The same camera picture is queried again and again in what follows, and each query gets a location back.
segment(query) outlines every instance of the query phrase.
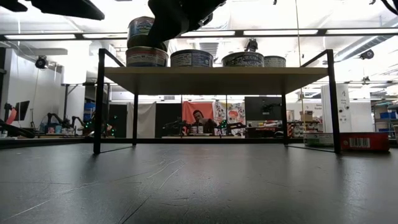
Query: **shelf board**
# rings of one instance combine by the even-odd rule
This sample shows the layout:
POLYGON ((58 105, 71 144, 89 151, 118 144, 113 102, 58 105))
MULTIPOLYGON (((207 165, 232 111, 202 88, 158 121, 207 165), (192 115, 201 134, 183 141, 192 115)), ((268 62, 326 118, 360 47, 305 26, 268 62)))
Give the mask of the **shelf board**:
POLYGON ((327 75, 326 68, 105 68, 105 77, 140 95, 279 95, 327 75))
POLYGON ((375 122, 377 123, 398 123, 398 119, 389 119, 389 118, 376 118, 375 122))

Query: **stacked cans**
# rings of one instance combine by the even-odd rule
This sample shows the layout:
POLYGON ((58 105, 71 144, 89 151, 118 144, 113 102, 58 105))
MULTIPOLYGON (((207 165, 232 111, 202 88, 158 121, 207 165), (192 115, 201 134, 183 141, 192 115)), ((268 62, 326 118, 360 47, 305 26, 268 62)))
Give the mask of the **stacked cans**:
POLYGON ((166 67, 169 55, 169 42, 150 46, 148 33, 155 19, 139 17, 133 19, 128 28, 126 62, 128 67, 166 67))
POLYGON ((286 59, 280 56, 263 56, 257 52, 238 52, 222 59, 223 67, 286 67, 286 59))

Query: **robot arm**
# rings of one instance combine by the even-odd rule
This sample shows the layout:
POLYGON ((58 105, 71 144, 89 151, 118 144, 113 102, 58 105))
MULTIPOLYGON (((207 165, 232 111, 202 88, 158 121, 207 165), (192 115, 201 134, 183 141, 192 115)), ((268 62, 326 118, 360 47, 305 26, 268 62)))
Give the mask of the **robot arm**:
POLYGON ((68 119, 62 120, 62 119, 61 119, 57 114, 55 114, 55 113, 48 113, 48 114, 47 114, 47 117, 48 117, 47 125, 51 124, 51 119, 52 119, 53 116, 55 117, 55 119, 57 119, 58 123, 60 123, 60 124, 62 125, 63 128, 71 128, 71 127, 72 127, 72 125, 69 123, 69 120, 68 120, 68 119))
POLYGON ((84 127, 86 124, 77 116, 72 116, 72 127, 75 127, 76 119, 80 122, 80 124, 84 127))

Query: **ceiling light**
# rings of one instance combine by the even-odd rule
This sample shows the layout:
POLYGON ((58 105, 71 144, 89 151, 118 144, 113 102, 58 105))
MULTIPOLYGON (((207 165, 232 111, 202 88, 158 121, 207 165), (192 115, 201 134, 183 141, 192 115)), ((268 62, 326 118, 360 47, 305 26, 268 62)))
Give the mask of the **ceiling light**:
POLYGON ((326 34, 393 34, 398 33, 398 29, 332 29, 326 34))
POLYGON ((235 31, 193 31, 182 34, 182 37, 211 37, 211 36, 233 36, 235 31))
POLYGON ((311 35, 316 34, 318 30, 247 30, 243 35, 311 35))
POLYGON ((73 34, 19 34, 5 35, 8 40, 76 39, 73 34))
POLYGON ((87 39, 127 38, 127 33, 83 34, 87 39))

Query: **red box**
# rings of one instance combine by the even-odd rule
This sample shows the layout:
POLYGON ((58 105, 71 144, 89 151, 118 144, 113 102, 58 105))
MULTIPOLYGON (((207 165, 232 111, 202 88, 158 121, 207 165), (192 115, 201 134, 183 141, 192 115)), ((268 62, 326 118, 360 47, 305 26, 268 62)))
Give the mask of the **red box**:
POLYGON ((387 133, 340 133, 341 150, 388 151, 387 133))

